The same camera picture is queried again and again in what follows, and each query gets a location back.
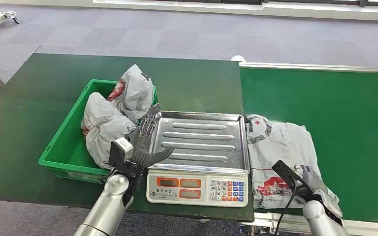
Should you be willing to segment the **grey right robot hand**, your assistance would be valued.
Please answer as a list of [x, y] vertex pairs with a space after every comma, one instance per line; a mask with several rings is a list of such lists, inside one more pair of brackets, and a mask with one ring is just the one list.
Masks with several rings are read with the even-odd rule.
[[324, 184], [322, 179], [313, 172], [310, 166], [301, 165], [303, 180], [314, 195], [319, 195], [325, 208], [337, 218], [343, 217], [339, 207], [339, 198]]

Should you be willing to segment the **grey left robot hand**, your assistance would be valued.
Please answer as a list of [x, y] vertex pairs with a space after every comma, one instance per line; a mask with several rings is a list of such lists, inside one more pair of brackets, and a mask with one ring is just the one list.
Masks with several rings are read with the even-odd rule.
[[166, 147], [163, 151], [150, 153], [152, 134], [160, 118], [160, 104], [157, 103], [141, 118], [139, 126], [131, 135], [130, 143], [133, 145], [133, 153], [130, 161], [142, 168], [148, 168], [163, 161], [174, 151], [173, 147]]

